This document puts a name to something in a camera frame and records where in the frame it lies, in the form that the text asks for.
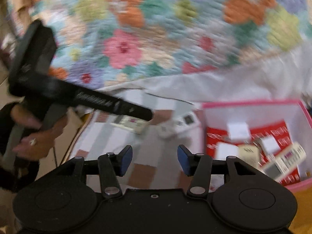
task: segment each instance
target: white device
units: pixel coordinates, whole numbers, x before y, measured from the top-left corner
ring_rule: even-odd
[[[121,129],[141,134],[144,128],[148,125],[148,121],[131,116],[119,115],[111,124]]]
[[[166,139],[198,126],[200,126],[200,121],[196,114],[194,112],[189,112],[158,124],[156,129],[158,135]]]
[[[304,149],[299,143],[295,142],[278,154],[274,161],[263,165],[261,171],[275,181],[280,182],[294,171],[305,158]]]
[[[227,124],[227,135],[231,142],[249,141],[251,134],[246,122],[232,122]]]
[[[278,145],[273,135],[259,138],[258,142],[267,157],[280,151],[280,146]]]

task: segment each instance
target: metal screw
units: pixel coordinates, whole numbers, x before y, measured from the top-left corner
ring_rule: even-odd
[[[114,195],[114,194],[117,194],[119,193],[119,188],[118,187],[107,187],[105,188],[104,192],[107,194],[107,195]]]
[[[192,187],[192,188],[190,189],[190,192],[191,192],[192,194],[203,194],[203,193],[206,192],[206,189],[203,188],[203,187]]]

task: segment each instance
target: ring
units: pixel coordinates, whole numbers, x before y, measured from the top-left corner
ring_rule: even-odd
[[[29,141],[30,146],[34,146],[36,143],[37,143],[37,140],[35,138]]]

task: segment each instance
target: floral quilt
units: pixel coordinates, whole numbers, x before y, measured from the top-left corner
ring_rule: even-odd
[[[250,63],[312,37],[312,0],[33,0],[50,73],[91,89]]]

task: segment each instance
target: remote control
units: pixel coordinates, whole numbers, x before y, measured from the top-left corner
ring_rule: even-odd
[[[279,182],[294,171],[305,158],[304,149],[299,143],[295,142],[278,154],[272,162],[265,164],[261,171]]]
[[[189,112],[179,117],[160,123],[156,128],[161,138],[169,138],[200,125],[194,112]]]
[[[119,127],[121,129],[129,130],[133,133],[140,134],[143,129],[148,125],[146,120],[138,119],[135,117],[127,115],[119,115],[114,122],[113,126]]]

